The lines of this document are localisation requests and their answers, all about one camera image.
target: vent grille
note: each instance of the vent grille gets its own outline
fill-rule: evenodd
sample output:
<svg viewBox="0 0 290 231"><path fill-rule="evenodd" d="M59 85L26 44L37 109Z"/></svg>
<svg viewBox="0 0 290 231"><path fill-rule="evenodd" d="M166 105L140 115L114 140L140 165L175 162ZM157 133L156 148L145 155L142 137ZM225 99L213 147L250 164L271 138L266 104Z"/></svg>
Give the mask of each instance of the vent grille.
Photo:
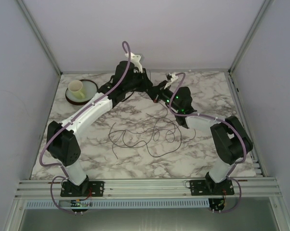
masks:
<svg viewBox="0 0 290 231"><path fill-rule="evenodd" d="M57 200L57 203L63 208L66 207L69 200ZM114 208L205 208L209 207L208 199L110 199L92 201L82 201L82 204L89 205L88 209L114 209ZM56 208L52 200L29 200L26 209L53 209Z"/></svg>

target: cup handle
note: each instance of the cup handle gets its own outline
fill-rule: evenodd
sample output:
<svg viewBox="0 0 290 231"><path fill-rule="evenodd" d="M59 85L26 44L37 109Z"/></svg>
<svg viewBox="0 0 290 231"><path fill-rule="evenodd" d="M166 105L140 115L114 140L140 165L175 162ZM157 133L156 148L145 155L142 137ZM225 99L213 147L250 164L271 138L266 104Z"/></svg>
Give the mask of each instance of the cup handle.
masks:
<svg viewBox="0 0 290 231"><path fill-rule="evenodd" d="M83 94L83 92L80 92L80 95L82 96L82 99L85 99L85 95Z"/></svg>

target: white marble tabletop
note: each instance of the white marble tabletop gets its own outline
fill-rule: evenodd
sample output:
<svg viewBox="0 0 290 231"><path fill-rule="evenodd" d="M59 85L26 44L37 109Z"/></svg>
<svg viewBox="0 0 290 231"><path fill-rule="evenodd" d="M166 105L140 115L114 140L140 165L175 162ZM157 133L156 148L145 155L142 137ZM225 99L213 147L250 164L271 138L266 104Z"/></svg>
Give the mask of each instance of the white marble tabletop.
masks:
<svg viewBox="0 0 290 231"><path fill-rule="evenodd" d="M65 91L70 81L90 79L101 86L110 77L111 74L63 75L48 123L53 120L61 122L81 108L71 105L65 99ZM165 73L151 73L154 85L165 79ZM223 72L187 73L183 86L190 88L192 106L199 112L222 117L236 115ZM174 125L168 123L170 120L175 121L174 116L162 104L153 103L147 97L143 93L135 92L126 102L119 103L95 121L83 134L80 163L90 179L195 178L204 177L213 166L218 156L212 137L183 127L175 127L174 130ZM165 118L157 122L157 118L163 116ZM116 132L109 137L111 128ZM156 133L158 129L162 129L159 134ZM147 148L144 141L150 140L153 130L154 137ZM135 148L124 148L123 140L129 146L139 143ZM45 143L46 132L40 152ZM48 152L43 161L55 162ZM38 160L32 171L33 180L50 180L57 175L63 175L59 167L45 168L39 165ZM232 173L235 177L255 175L250 155Z"/></svg>

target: yellow cup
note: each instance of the yellow cup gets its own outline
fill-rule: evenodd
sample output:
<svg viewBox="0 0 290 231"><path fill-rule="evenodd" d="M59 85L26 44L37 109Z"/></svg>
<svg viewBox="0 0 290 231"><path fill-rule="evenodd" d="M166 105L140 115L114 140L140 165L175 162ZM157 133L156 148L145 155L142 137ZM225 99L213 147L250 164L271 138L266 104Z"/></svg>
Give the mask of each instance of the yellow cup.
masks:
<svg viewBox="0 0 290 231"><path fill-rule="evenodd" d="M68 85L68 90L79 100L85 99L85 89L83 86L82 81L79 80L73 80Z"/></svg>

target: robotic arm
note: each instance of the robotic arm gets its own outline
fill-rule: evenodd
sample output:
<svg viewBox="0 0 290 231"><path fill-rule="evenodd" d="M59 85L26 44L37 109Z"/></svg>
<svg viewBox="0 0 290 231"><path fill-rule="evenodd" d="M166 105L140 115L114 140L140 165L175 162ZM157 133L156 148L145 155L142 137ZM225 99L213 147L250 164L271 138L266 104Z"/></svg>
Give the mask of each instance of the robotic arm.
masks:
<svg viewBox="0 0 290 231"><path fill-rule="evenodd" d="M173 92L170 91L171 84L178 79L175 74L168 74L167 80L162 81L157 86L149 80L146 74L146 69L142 68L140 64L140 55L131 56L131 63L126 76L119 86L112 91L107 97L94 104L93 102L108 92L114 87L121 78L127 66L127 61L121 61L116 68L115 74L111 79L102 85L97 94L86 105L84 105L78 112L71 117L63 120L60 123L51 122L48 126L47 141L52 136L69 124L67 128L61 132L48 147L48 151L52 157L58 159L69 175L66 184L67 190L71 193L70 196L85 196L88 194L90 181L88 176L83 171L79 163L81 150L79 147L80 138L83 131L90 126L101 115L116 107L118 103L126 98L128 92L146 92L154 103L159 101L165 102L169 105L170 98ZM191 114L196 110L191 106L192 97L188 87L180 87L176 93L176 97L171 103L171 108L178 114ZM185 128L194 128L198 130L211 130L215 147L219 159L216 161L214 167L206 174L205 187L210 194L221 194L221 186L227 181L226 176L234 167L237 160L243 158L243 148L236 136L230 138L233 132L222 123L212 121L199 116L175 116L177 123ZM244 128L235 116L225 119L231 124L235 130L240 134L245 143L247 152L251 151L252 142L247 136Z"/></svg>

